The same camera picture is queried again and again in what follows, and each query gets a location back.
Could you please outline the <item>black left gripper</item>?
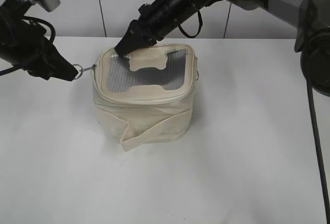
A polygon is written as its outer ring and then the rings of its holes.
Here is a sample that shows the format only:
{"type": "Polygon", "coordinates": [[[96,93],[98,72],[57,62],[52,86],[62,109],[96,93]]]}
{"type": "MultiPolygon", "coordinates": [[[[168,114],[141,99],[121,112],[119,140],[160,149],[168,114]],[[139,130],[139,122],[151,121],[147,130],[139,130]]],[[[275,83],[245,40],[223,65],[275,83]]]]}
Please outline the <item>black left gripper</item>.
{"type": "Polygon", "coordinates": [[[29,75],[42,79],[56,78],[71,82],[78,75],[77,69],[70,64],[56,49],[55,29],[49,26],[51,36],[45,38],[43,33],[39,39],[35,39],[34,51],[28,58],[19,63],[29,75]]]}

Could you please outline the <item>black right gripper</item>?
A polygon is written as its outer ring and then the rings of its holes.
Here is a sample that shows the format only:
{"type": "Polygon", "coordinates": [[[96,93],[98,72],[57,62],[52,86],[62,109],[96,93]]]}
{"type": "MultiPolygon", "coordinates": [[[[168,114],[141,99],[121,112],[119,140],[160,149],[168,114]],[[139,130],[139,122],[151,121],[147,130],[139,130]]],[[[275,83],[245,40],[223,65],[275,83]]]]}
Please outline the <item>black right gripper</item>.
{"type": "Polygon", "coordinates": [[[176,28],[187,38],[198,36],[188,34],[181,26],[199,12],[193,0],[155,0],[151,5],[142,5],[139,11],[140,17],[130,22],[124,37],[114,48],[120,58],[155,45],[176,28]]]}

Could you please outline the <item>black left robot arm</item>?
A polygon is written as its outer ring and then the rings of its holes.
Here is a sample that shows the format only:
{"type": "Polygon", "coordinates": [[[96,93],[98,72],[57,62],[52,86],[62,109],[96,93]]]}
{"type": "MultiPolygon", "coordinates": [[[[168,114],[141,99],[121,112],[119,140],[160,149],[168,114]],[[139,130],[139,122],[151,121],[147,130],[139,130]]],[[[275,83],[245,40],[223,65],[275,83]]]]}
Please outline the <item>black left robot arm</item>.
{"type": "Polygon", "coordinates": [[[30,7],[28,0],[5,0],[1,5],[1,59],[11,64],[1,70],[1,76],[24,70],[44,80],[73,81],[78,71],[54,46],[53,25],[26,16],[30,7]]]}

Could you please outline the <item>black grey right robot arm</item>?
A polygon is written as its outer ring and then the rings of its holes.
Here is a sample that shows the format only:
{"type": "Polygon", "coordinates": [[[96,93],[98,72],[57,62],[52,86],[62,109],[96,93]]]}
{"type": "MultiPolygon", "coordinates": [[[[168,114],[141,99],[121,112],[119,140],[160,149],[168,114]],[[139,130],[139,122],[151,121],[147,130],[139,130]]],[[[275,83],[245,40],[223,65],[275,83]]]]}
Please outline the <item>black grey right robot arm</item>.
{"type": "MultiPolygon", "coordinates": [[[[223,0],[154,0],[139,8],[116,45],[119,56],[163,40],[200,10],[223,0]]],[[[294,50],[313,89],[329,95],[329,0],[225,0],[244,10],[261,8],[297,30],[294,50]]]]}

